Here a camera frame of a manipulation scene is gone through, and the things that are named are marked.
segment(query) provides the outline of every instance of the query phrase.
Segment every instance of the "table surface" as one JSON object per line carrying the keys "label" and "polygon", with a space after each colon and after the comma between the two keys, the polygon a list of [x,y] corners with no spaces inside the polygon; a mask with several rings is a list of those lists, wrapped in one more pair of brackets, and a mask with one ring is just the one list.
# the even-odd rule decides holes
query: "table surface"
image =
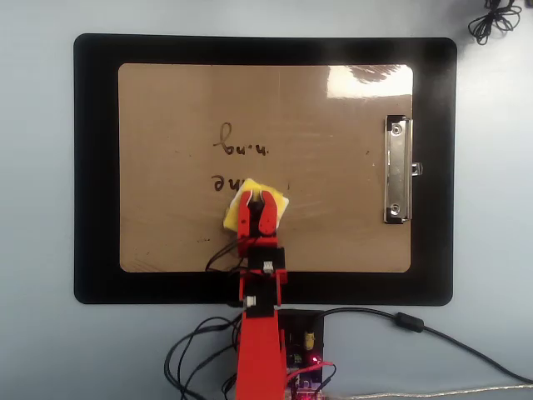
{"label": "table surface", "polygon": [[[72,43],[87,32],[453,38],[459,48],[455,294],[445,307],[402,311],[533,376],[533,9],[524,10],[515,32],[480,47],[466,24],[483,13],[482,3],[0,3],[0,398],[176,398],[162,374],[167,349],[202,319],[236,314],[222,306],[84,306],[74,298]],[[198,339],[186,370],[223,340]],[[231,357],[196,378],[196,387],[217,392],[232,373]],[[339,367],[334,393],[515,383],[434,337],[401,332],[373,316],[329,317],[326,357]],[[531,398],[531,392],[468,398],[503,396]]]}

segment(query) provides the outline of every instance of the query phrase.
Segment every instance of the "metal clip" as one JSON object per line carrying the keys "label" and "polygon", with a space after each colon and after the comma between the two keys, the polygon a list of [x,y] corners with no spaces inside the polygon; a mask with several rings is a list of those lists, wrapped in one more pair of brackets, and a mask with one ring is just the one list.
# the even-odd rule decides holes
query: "metal clip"
{"label": "metal clip", "polygon": [[422,165],[412,162],[413,121],[405,115],[388,115],[385,129],[386,223],[403,223],[412,215],[412,177],[422,175]]}

